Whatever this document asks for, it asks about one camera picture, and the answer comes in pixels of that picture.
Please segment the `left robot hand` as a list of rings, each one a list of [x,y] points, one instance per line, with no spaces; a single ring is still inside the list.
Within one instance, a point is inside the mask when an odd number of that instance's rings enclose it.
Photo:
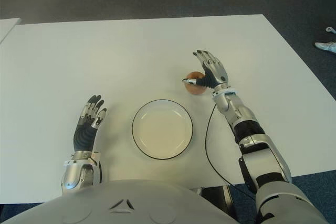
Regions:
[[[103,104],[101,95],[93,95],[84,105],[73,136],[75,152],[92,152],[98,128],[107,113],[106,108],[101,109]]]

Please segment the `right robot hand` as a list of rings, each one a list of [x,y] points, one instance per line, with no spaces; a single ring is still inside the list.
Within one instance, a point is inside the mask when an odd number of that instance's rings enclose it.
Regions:
[[[183,83],[212,89],[223,83],[228,84],[228,75],[218,58],[206,50],[197,50],[193,55],[200,61],[204,77],[185,78],[182,80]]]

